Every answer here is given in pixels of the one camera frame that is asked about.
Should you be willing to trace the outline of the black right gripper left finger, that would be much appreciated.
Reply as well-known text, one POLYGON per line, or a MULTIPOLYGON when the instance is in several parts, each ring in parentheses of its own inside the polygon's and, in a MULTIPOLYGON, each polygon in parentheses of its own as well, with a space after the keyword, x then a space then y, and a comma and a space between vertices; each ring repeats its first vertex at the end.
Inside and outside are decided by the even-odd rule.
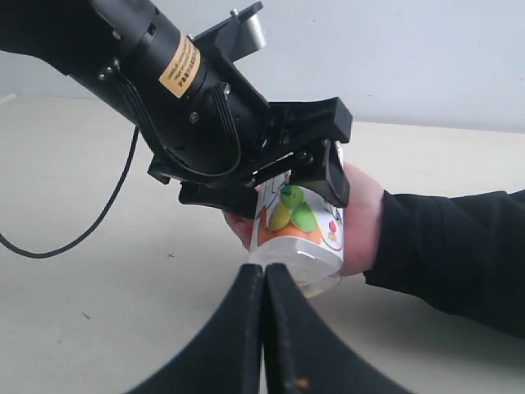
POLYGON ((212 317, 173 359, 131 393, 258 393, 263 270, 241 266, 212 317))

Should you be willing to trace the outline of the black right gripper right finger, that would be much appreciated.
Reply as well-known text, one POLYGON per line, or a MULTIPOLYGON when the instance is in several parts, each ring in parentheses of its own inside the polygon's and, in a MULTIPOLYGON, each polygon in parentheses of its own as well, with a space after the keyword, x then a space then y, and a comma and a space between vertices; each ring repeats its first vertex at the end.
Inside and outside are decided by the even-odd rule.
POLYGON ((408 392, 339 339, 280 263, 265 271, 262 345, 269 393, 408 392))

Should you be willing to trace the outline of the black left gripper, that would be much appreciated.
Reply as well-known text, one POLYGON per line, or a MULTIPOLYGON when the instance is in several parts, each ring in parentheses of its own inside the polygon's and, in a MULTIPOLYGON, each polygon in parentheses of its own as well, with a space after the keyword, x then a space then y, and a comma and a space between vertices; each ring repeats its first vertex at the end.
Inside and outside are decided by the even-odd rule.
POLYGON ((341 98, 268 102, 232 64, 210 61, 145 62, 139 94, 151 121, 148 174, 178 180, 182 204, 254 218, 258 192, 239 182, 290 155, 282 168, 293 185, 348 205, 337 145, 349 143, 353 117, 341 98))

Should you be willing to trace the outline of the black sleeved forearm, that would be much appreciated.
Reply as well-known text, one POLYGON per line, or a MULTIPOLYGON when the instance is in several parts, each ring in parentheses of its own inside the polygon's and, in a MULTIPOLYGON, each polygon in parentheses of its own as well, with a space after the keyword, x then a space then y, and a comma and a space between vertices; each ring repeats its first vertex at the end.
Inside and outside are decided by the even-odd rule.
POLYGON ((368 285, 524 337, 524 193, 385 193, 368 285))

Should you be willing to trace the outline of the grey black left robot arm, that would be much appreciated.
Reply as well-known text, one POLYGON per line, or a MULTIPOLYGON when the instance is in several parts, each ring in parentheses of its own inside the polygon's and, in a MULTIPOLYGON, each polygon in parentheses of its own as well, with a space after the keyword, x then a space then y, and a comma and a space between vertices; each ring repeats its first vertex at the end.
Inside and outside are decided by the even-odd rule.
POLYGON ((182 204, 253 218, 257 187, 289 172, 330 204, 349 202, 337 153, 352 116, 339 98, 269 102, 236 62, 265 45, 256 2, 191 37, 150 1, 4 1, 1 49, 46 62, 131 121, 176 179, 182 204))

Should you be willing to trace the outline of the person's open bare hand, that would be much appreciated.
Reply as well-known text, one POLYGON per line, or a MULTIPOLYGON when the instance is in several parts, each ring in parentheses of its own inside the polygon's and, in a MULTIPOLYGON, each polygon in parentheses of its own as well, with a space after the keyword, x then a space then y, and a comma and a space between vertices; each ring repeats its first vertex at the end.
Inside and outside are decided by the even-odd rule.
POLYGON ((344 277, 372 269, 381 233, 381 184, 352 163, 344 164, 350 184, 349 205, 344 210, 344 277))

